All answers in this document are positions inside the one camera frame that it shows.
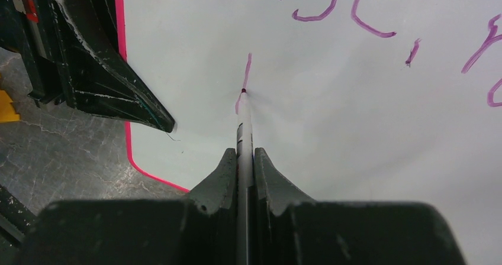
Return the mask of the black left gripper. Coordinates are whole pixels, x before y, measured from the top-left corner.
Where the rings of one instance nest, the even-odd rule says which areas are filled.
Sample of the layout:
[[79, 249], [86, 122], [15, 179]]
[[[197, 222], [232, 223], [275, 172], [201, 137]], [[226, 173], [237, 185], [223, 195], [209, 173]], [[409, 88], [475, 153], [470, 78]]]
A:
[[175, 127], [119, 53], [115, 0], [1, 0], [1, 47], [20, 54], [37, 106]]

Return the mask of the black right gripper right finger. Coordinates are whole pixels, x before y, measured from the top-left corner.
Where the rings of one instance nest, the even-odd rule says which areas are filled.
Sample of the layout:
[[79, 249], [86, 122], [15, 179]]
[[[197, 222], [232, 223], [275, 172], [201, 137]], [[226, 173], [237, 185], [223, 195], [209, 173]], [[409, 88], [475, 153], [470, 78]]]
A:
[[263, 148], [254, 156], [255, 264], [464, 264], [446, 220], [421, 202], [317, 201]]

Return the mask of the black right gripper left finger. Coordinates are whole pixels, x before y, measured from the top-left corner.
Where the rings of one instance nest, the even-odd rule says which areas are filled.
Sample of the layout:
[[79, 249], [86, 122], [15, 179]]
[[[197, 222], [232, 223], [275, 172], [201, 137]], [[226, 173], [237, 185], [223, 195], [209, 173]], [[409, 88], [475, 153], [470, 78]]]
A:
[[236, 264], [236, 151], [178, 199], [57, 201], [17, 264]]

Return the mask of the pink framed whiteboard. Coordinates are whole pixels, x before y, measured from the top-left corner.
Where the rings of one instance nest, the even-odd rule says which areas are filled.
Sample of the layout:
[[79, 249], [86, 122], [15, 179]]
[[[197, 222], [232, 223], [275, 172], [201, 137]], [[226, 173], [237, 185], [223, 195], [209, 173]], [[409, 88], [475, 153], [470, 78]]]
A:
[[253, 139], [318, 200], [430, 203], [469, 264], [501, 263], [501, 0], [120, 0], [127, 63], [175, 120], [127, 126], [179, 189]]

